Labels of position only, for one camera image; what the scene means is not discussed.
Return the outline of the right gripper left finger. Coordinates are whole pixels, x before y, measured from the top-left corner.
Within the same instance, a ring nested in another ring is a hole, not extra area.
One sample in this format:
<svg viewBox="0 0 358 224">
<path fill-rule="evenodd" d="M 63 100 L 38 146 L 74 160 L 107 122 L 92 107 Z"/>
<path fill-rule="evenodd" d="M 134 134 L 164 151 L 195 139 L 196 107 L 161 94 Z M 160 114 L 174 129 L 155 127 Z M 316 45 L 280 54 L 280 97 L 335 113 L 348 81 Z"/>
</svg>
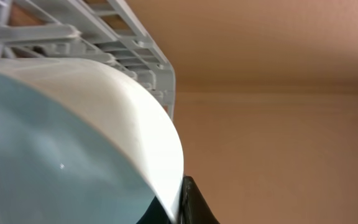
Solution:
<svg viewBox="0 0 358 224">
<path fill-rule="evenodd" d="M 171 224 L 165 210 L 160 204 L 157 197 L 151 201 L 148 209 L 139 219 L 137 224 Z"/>
</svg>

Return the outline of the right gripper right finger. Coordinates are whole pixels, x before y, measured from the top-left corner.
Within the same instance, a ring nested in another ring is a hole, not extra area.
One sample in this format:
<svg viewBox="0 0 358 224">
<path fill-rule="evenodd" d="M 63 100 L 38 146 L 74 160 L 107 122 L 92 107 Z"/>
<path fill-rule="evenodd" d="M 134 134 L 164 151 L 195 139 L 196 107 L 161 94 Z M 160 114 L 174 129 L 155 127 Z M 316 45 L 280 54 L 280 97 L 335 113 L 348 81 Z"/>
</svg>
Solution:
<svg viewBox="0 0 358 224">
<path fill-rule="evenodd" d="M 190 176 L 183 178 L 180 211 L 181 224 L 219 224 L 195 180 Z"/>
</svg>

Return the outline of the light blue bowl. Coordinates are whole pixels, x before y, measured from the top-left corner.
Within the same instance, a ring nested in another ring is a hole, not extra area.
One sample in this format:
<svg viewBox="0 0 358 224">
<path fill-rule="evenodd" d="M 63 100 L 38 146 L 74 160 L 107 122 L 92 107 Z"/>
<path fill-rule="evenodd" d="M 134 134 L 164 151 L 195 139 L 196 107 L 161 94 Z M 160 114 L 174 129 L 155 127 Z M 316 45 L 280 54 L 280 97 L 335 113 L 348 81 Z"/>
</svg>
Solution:
<svg viewBox="0 0 358 224">
<path fill-rule="evenodd" d="M 183 149 L 161 104 L 110 66 L 0 59 L 0 223 L 176 223 Z"/>
</svg>

